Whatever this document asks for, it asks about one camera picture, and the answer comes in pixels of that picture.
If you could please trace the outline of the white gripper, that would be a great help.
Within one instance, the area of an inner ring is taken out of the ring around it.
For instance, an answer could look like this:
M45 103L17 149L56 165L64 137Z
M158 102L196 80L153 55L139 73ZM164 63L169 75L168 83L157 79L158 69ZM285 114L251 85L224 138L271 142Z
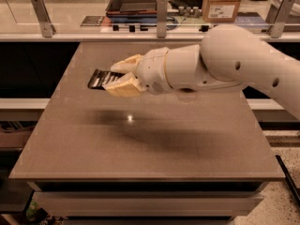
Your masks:
M138 97L146 89L154 95L171 93L165 72L169 49L159 48L146 53L132 55L111 66L112 72L123 73L116 81L103 84L106 92L114 97Z

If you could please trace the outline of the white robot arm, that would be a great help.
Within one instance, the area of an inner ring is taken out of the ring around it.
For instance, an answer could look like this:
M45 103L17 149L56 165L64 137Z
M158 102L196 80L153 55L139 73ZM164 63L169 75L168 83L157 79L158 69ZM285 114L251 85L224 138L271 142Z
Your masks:
M199 44L133 55L111 71L121 77L107 79L103 87L116 97L250 86L300 118L300 61L236 25L211 29Z

